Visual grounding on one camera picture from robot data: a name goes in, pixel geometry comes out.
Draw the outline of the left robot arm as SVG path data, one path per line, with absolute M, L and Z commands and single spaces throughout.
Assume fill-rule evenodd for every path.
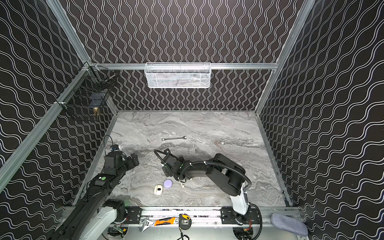
M 126 172 L 134 169 L 140 163 L 138 155 L 127 156 L 120 150 L 113 150 L 104 156 L 105 164 L 102 171 L 89 184 L 84 197 L 78 200 L 75 209 L 62 225 L 49 237 L 50 240 L 79 240 L 93 214 L 100 206 L 112 207 L 117 210 L 117 220 L 126 219 L 123 201 L 113 201 L 105 204 L 113 189 L 120 184 Z

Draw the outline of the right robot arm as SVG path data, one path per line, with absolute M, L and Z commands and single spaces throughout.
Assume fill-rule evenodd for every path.
M 187 161 L 174 156 L 169 150 L 160 152 L 157 157 L 166 177 L 173 177 L 180 183 L 194 178 L 209 178 L 219 189 L 229 195 L 231 208 L 221 209 L 223 224 L 252 225 L 261 223 L 262 216 L 257 206 L 252 205 L 247 190 L 252 186 L 246 170 L 222 154 L 216 154 L 207 161 Z

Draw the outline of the purple earbud charging case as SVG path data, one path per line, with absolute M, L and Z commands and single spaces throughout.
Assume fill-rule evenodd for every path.
M 173 186 L 173 181 L 170 179 L 166 179 L 163 184 L 165 189 L 170 189 Z

